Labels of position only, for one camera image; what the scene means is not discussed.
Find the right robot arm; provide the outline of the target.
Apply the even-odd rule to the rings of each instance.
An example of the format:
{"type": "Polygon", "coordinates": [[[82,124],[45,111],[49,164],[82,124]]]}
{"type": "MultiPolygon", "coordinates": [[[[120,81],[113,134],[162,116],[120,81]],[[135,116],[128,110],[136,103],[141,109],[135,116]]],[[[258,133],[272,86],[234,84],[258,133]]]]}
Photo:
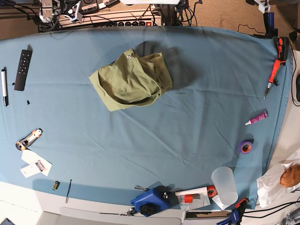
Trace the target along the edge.
{"type": "Polygon", "coordinates": [[[79,12],[81,0],[39,0],[39,19],[43,23],[57,21],[64,16],[71,23],[81,22],[83,15],[79,12]]]}

